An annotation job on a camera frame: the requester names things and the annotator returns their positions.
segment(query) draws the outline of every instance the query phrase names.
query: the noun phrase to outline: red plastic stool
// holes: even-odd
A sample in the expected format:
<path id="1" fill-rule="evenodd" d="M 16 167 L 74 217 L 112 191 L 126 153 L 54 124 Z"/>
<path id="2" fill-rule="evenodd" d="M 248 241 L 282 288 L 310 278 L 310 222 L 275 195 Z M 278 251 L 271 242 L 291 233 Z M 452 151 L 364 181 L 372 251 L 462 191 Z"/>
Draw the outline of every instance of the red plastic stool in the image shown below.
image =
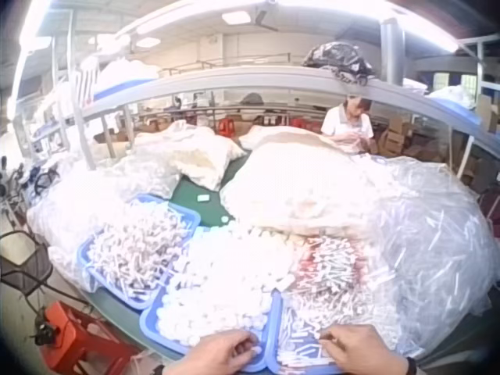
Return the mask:
<path id="1" fill-rule="evenodd" d="M 307 128 L 307 122 L 304 119 L 291 119 L 291 125 L 299 129 Z"/>
<path id="2" fill-rule="evenodd" d="M 217 127 L 217 133 L 224 137 L 231 138 L 234 136 L 234 120 L 233 119 L 222 119 L 219 121 L 219 126 Z"/>
<path id="3" fill-rule="evenodd" d="M 80 361 L 85 362 L 89 353 L 96 353 L 110 360 L 105 375 L 120 375 L 130 357 L 139 353 L 132 345 L 120 342 L 103 322 L 83 314 L 62 302 L 45 310 L 45 317 L 58 328 L 55 344 L 41 347 L 41 354 L 48 368 L 61 375 L 87 374 Z M 109 338 L 92 334 L 89 324 L 95 324 Z"/>

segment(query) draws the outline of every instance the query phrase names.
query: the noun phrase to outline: green table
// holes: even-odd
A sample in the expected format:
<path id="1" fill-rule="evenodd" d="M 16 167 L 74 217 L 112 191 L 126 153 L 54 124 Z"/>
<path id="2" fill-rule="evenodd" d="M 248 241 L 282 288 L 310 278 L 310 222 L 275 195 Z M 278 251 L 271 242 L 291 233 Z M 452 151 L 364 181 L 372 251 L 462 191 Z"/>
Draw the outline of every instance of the green table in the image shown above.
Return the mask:
<path id="1" fill-rule="evenodd" d="M 234 177 L 235 173 L 245 164 L 247 158 L 245 156 L 244 158 L 235 160 L 227 167 L 222 186 Z M 199 194 L 210 194 L 210 201 L 197 202 Z M 229 216 L 227 211 L 220 205 L 218 193 L 199 187 L 185 177 L 180 181 L 171 201 L 199 212 L 202 217 L 202 226 L 219 226 L 222 224 L 220 218 L 222 216 Z M 139 328 L 140 311 L 126 306 L 118 298 L 115 298 L 102 288 L 98 289 L 95 293 L 84 293 L 84 295 L 109 322 L 113 323 L 122 332 L 145 348 L 152 349 L 165 359 L 177 360 L 181 357 L 176 352 L 158 345 L 144 336 Z M 486 340 L 494 338 L 494 331 L 491 328 L 498 327 L 499 324 L 500 314 L 493 309 L 488 310 L 482 317 L 468 315 L 452 334 L 436 350 L 422 359 L 420 363 L 428 365 L 434 360 L 447 355 L 477 348 L 478 345 L 483 344 Z M 261 374 L 271 374 L 271 372 L 264 370 Z"/>

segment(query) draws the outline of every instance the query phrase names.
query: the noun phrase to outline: ceiling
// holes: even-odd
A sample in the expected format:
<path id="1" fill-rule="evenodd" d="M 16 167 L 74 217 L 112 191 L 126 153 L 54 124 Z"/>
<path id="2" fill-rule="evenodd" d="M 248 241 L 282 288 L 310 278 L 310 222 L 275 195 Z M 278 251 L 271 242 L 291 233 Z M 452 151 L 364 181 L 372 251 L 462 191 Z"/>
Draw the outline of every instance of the ceiling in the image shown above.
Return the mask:
<path id="1" fill-rule="evenodd" d="M 76 50 L 77 61 L 93 52 L 94 46 L 88 44 L 88 39 L 100 33 L 114 33 L 121 27 L 161 8 L 173 0 L 53 0 L 52 9 L 41 25 L 39 35 L 55 35 L 58 41 L 57 56 L 59 66 L 66 66 L 66 33 L 68 29 L 68 12 L 61 9 L 74 9 L 76 13 Z M 495 31 L 495 25 L 479 11 L 471 11 L 466 0 L 396 0 L 419 14 L 423 14 L 437 22 L 440 26 L 452 32 L 455 36 L 465 38 Z M 8 16 L 2 23 L 2 54 L 0 69 L 0 89 L 12 85 L 16 68 L 19 46 L 17 38 L 27 10 L 28 0 L 12 2 Z M 325 34 L 335 38 L 365 41 L 380 44 L 380 28 L 376 22 L 345 14 L 335 15 L 328 12 L 318 12 L 308 9 L 286 9 L 277 7 L 269 12 L 265 24 L 278 28 L 283 32 L 302 32 L 308 34 Z M 219 14 L 205 14 L 192 17 L 186 21 L 174 23 L 152 33 L 160 36 L 162 44 L 159 48 L 169 48 L 187 41 L 198 40 L 201 36 L 210 34 L 238 34 L 272 32 L 257 26 L 230 27 L 226 25 Z M 411 57 L 435 55 L 440 53 L 431 45 L 425 45 L 408 37 L 407 53 Z M 23 79 L 38 76 L 48 72 L 51 66 L 51 51 L 47 48 L 35 52 L 27 60 Z"/>

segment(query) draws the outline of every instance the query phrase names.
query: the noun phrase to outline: human hand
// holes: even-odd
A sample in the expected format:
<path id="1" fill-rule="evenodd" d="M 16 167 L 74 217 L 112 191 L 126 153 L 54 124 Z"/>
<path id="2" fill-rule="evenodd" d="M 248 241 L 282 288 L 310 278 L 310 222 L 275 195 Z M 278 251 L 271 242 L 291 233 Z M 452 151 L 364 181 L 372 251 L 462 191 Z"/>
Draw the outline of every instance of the human hand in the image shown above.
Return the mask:
<path id="1" fill-rule="evenodd" d="M 257 354 L 257 337 L 245 330 L 229 330 L 204 337 L 163 375 L 231 375 L 248 365 Z"/>
<path id="2" fill-rule="evenodd" d="M 391 352 L 373 326 L 334 325 L 320 344 L 337 365 L 354 375 L 406 375 L 408 360 Z"/>
<path id="3" fill-rule="evenodd" d="M 359 133 L 355 131 L 350 131 L 348 133 L 342 134 L 341 136 L 342 141 L 345 142 L 357 142 L 360 138 L 361 136 L 359 135 Z"/>

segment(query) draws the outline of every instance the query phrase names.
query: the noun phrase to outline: woman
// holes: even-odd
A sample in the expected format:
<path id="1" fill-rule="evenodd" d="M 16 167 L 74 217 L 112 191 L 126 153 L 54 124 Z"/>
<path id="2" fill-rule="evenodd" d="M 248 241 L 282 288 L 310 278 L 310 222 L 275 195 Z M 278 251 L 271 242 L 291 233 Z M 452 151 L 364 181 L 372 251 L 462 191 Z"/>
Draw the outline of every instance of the woman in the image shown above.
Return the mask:
<path id="1" fill-rule="evenodd" d="M 372 124 L 367 115 L 371 105 L 371 100 L 349 96 L 344 103 L 328 111 L 321 133 L 332 141 L 368 151 L 373 138 Z"/>

